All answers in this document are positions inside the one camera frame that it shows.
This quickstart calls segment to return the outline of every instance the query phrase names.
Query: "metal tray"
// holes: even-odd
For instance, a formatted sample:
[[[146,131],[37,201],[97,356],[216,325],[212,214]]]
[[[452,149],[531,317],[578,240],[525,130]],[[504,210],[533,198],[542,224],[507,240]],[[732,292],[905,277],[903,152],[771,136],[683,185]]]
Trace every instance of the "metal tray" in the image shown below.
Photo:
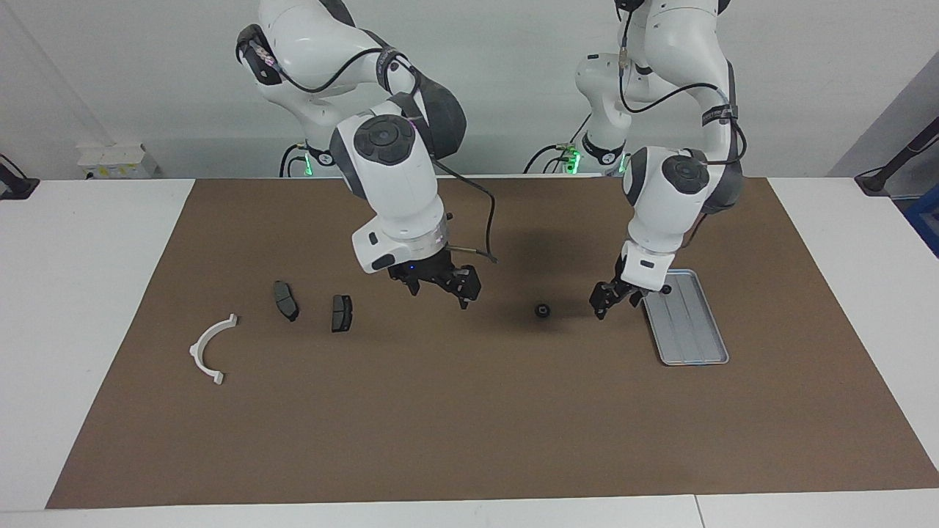
[[[671,293],[652,293],[645,310],[662,362],[669,366],[724,365],[730,360],[698,275],[672,270],[665,284]]]

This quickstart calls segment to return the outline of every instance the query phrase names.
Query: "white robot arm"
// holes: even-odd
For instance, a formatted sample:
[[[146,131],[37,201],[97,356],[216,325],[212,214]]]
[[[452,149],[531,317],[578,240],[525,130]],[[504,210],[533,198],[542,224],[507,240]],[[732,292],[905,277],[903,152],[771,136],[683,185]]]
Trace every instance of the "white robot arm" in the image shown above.
[[[620,53],[589,55],[577,68],[577,87],[593,110],[584,150],[610,167],[609,176],[623,178],[635,209],[613,280],[598,283],[591,296],[600,319],[624,299],[638,305],[649,292],[663,290],[685,233],[699,215],[728,209],[740,195],[746,139],[736,123],[733,68],[716,36],[717,15],[728,3],[615,0],[628,12]],[[704,149],[644,147],[631,156],[623,153],[631,114],[682,92],[700,105]],[[647,105],[636,108],[637,103]]]
[[[300,121],[307,150],[321,164],[337,164],[349,190],[375,211],[352,236],[362,269],[387,269],[413,295],[419,281],[436,284],[465,309],[481,285],[472,266],[452,262],[432,162],[462,143],[459,102],[387,42],[355,27],[342,0],[262,0],[259,16],[261,25],[239,35],[238,59],[262,95]],[[362,83],[392,96],[347,119],[324,101]],[[335,128],[328,150],[311,146],[321,127]]]

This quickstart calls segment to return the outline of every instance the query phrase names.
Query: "curved white part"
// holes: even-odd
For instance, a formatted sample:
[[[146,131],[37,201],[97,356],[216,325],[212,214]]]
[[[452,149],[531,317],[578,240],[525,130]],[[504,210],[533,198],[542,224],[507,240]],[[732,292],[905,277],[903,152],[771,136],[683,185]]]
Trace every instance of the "curved white part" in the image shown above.
[[[212,377],[212,380],[215,381],[216,385],[221,385],[222,381],[225,379],[225,374],[219,372],[218,370],[211,370],[203,363],[202,354],[206,351],[206,345],[212,339],[218,335],[221,331],[228,330],[229,328],[235,328],[238,325],[238,316],[232,314],[228,319],[212,325],[202,337],[199,337],[199,340],[195,342],[194,345],[189,347],[189,355],[195,360],[195,365],[199,367],[199,370],[205,372]]]
[[[258,17],[280,67],[303,86],[325,84],[350,57],[380,47],[361,29],[334,19],[319,0],[261,0]],[[256,84],[265,99],[297,118],[307,143],[326,149],[332,130],[345,116],[324,100],[346,94],[364,83],[377,83],[377,61],[378,54],[360,57],[329,88],[316,94],[306,93],[288,82]],[[411,64],[403,56],[397,57],[395,62],[403,68],[388,71],[389,91],[410,93],[417,82],[409,71]],[[247,61],[242,60],[242,64],[251,71]],[[420,91],[414,95],[414,100],[426,115]]]
[[[619,60],[616,54],[589,55],[577,65],[575,78],[577,90],[591,106],[584,137],[589,137],[591,143],[606,150],[623,146],[633,122],[620,102]]]
[[[633,179],[628,175],[645,170],[644,184],[633,206],[636,214],[629,222],[629,238],[621,252],[625,265],[620,278],[651,291],[659,291],[665,285],[666,274],[675,253],[681,249],[685,233],[695,224],[704,200],[711,194],[708,187],[695,194],[684,194],[665,177],[665,161],[680,154],[686,151],[647,147],[643,163],[634,166],[631,158],[623,178],[623,191],[629,194]]]
[[[727,57],[717,41],[716,0],[669,0],[655,2],[649,13],[645,53],[649,66],[659,77],[676,86],[709,83],[688,93],[704,114],[727,104],[731,94],[731,72]],[[716,120],[704,127],[704,153],[708,160],[726,160],[731,152],[733,131],[728,121]],[[711,190],[717,186],[725,167],[711,165]]]

